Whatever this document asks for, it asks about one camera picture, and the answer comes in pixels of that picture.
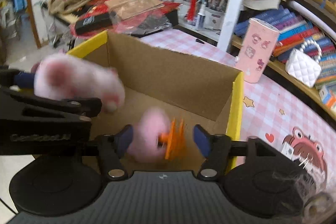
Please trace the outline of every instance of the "metal screw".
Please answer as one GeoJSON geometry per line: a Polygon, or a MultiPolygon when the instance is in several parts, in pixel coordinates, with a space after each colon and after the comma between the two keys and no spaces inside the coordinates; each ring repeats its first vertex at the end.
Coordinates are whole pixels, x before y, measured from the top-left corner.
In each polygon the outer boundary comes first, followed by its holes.
{"type": "Polygon", "coordinates": [[[76,106],[80,106],[81,105],[81,103],[76,102],[76,101],[71,101],[70,104],[73,104],[73,105],[76,105],[76,106]]]}
{"type": "Polygon", "coordinates": [[[91,121],[91,118],[86,117],[86,116],[80,116],[79,119],[80,119],[81,121],[84,121],[84,122],[90,122],[90,121],[91,121]]]}
{"type": "Polygon", "coordinates": [[[201,175],[206,177],[206,178],[212,178],[215,175],[217,175],[217,171],[213,170],[213,169],[203,169],[201,171],[201,175]]]}
{"type": "Polygon", "coordinates": [[[125,172],[121,169],[113,169],[109,171],[109,176],[112,178],[120,178],[125,175],[125,172]]]}

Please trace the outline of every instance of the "star print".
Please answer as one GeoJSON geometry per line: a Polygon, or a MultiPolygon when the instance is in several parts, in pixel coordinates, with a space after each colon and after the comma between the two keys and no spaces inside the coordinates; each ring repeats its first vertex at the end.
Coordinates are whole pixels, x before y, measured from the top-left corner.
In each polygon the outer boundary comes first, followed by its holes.
{"type": "Polygon", "coordinates": [[[253,100],[247,98],[246,96],[244,97],[243,103],[246,105],[246,107],[254,107],[253,100]]]}

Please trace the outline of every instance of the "orange plastic toy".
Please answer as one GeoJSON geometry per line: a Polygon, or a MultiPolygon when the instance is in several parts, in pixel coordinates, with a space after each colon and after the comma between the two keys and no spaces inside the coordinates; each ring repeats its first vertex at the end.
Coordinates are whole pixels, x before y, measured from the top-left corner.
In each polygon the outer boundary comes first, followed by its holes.
{"type": "Polygon", "coordinates": [[[181,120],[178,132],[175,131],[175,119],[171,122],[170,132],[159,136],[159,143],[166,144],[166,160],[179,157],[185,151],[184,120],[181,120]]]}

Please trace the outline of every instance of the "cable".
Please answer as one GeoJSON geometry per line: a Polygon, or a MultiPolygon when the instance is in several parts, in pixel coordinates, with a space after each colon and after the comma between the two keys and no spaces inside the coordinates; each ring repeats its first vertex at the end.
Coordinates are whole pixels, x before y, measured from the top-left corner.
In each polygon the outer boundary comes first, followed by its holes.
{"type": "Polygon", "coordinates": [[[4,204],[4,206],[6,206],[7,209],[10,210],[13,214],[17,215],[17,213],[11,207],[9,207],[1,198],[0,198],[0,202],[4,204]]]}

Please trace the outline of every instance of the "white pearl bracelet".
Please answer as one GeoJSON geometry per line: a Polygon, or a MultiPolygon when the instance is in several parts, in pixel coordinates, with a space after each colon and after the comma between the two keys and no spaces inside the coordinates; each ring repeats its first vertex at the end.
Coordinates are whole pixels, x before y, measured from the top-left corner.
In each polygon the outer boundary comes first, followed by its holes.
{"type": "Polygon", "coordinates": [[[317,48],[318,56],[315,58],[315,61],[319,63],[322,57],[322,50],[320,45],[315,41],[315,39],[308,39],[301,44],[300,51],[303,52],[308,45],[314,45],[317,48]]]}

